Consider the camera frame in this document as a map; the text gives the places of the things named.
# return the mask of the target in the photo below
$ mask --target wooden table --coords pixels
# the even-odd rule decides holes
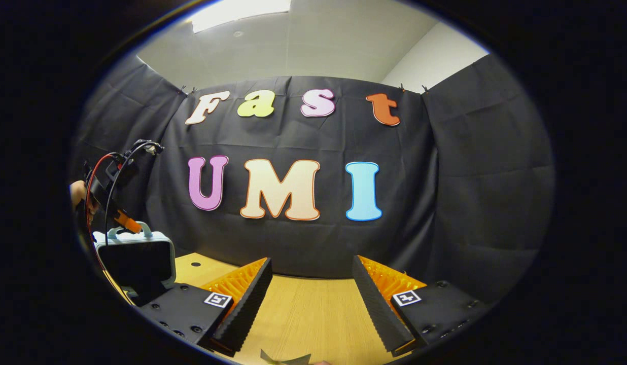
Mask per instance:
[[[201,286],[236,268],[192,253],[176,259],[176,282]],[[310,353],[309,363],[326,360],[333,365],[395,360],[377,335],[353,279],[274,275],[241,351],[230,359],[266,365],[260,349],[274,360]]]

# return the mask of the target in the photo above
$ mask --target red cable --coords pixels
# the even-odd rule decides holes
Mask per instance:
[[[90,239],[90,243],[93,243],[93,233],[90,231],[90,216],[88,215],[88,202],[90,199],[90,187],[93,184],[93,178],[95,177],[95,173],[97,171],[97,168],[99,167],[99,165],[102,163],[102,161],[104,161],[107,158],[112,158],[113,155],[111,153],[104,155],[104,157],[102,157],[97,164],[95,165],[95,168],[93,169],[93,173],[90,176],[90,180],[88,181],[88,186],[86,187],[86,224],[88,226],[88,237]],[[104,270],[104,265],[102,264],[102,261],[99,259],[99,255],[97,255],[97,259],[99,261],[99,264],[102,266],[102,270]]]

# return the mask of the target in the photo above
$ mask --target ceiling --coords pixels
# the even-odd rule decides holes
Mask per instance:
[[[137,54],[186,91],[273,76],[380,83],[436,23],[394,0],[292,0],[287,13],[240,19],[197,34],[182,21]]]

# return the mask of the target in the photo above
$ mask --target black cable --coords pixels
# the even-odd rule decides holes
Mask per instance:
[[[108,246],[109,245],[109,203],[110,203],[110,199],[111,196],[113,194],[113,190],[115,189],[115,186],[117,184],[117,178],[119,178],[119,175],[122,173],[122,170],[126,168],[126,162],[128,162],[128,160],[130,160],[133,155],[135,155],[135,152],[138,152],[141,148],[144,148],[147,145],[153,145],[154,147],[156,147],[158,149],[158,153],[160,153],[162,151],[162,146],[154,141],[145,141],[144,143],[142,143],[141,145],[137,146],[135,148],[135,150],[133,150],[130,155],[126,156],[126,159],[124,160],[123,164],[122,164],[122,168],[119,169],[117,171],[117,175],[115,175],[115,178],[113,180],[113,185],[109,191],[109,198],[107,198],[107,205],[106,205],[106,219],[104,220],[104,245]]]

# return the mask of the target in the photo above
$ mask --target white wall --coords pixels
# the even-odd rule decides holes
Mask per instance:
[[[390,71],[382,84],[422,93],[487,55],[473,40],[443,23],[434,25]]]

